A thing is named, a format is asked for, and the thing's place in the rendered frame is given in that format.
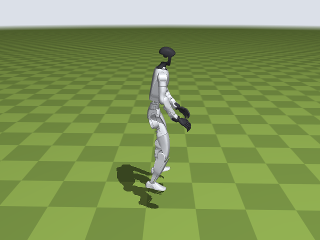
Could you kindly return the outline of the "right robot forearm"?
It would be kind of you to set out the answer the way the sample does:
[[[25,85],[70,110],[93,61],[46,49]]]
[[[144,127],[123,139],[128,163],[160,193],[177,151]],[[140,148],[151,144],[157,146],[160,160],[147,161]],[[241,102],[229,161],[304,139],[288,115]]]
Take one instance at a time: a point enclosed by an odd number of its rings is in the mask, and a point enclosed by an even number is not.
[[[171,104],[170,104],[169,99],[167,97],[164,97],[163,103],[164,103],[163,109],[167,112],[170,119],[171,120],[172,120],[172,118],[178,119],[178,115],[175,113],[175,111],[171,107]]]

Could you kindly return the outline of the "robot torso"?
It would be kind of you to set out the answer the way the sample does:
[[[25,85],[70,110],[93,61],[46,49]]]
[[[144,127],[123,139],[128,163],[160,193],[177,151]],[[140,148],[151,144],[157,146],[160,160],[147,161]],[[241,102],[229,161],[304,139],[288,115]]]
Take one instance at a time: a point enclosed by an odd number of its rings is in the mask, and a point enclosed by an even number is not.
[[[152,75],[152,81],[151,81],[151,87],[149,92],[149,100],[152,101],[148,107],[147,110],[147,118],[150,120],[151,115],[154,115],[156,117],[160,117],[161,110],[160,110],[160,103],[159,103],[159,83],[158,83],[158,74],[160,72],[164,72],[167,75],[167,83],[166,88],[168,87],[170,76],[169,71],[166,67],[163,67],[162,69],[157,69],[157,66],[155,67]]]

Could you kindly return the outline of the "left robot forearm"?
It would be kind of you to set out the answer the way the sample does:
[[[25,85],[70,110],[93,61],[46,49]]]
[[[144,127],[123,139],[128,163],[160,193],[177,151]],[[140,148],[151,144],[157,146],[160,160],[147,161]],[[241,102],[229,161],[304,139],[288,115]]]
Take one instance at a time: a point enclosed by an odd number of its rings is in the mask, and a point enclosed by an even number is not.
[[[176,101],[175,101],[175,99],[171,96],[171,94],[170,94],[170,92],[169,92],[168,89],[167,89],[167,92],[166,92],[165,96],[168,98],[171,107],[172,107],[173,109],[176,109],[176,108],[177,108],[177,106],[175,106]]]

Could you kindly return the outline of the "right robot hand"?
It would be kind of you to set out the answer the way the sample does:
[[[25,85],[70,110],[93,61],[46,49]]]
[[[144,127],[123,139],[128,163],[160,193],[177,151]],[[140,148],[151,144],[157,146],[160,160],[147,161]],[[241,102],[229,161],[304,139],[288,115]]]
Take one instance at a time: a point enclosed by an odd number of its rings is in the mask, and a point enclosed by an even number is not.
[[[180,118],[180,116],[178,116],[177,119],[172,117],[171,120],[176,123],[179,122],[182,126],[184,126],[187,129],[187,132],[191,129],[191,123],[185,118]]]

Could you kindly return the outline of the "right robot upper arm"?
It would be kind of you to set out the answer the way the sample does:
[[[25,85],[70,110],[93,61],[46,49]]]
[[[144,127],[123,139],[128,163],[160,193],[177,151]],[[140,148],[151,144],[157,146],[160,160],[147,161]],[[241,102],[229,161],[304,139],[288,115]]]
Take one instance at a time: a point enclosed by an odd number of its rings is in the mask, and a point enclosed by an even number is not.
[[[165,95],[167,92],[168,76],[166,75],[165,72],[159,72],[157,76],[157,81],[158,81],[158,94],[159,94],[158,102],[161,105],[164,105],[163,99],[166,97]]]

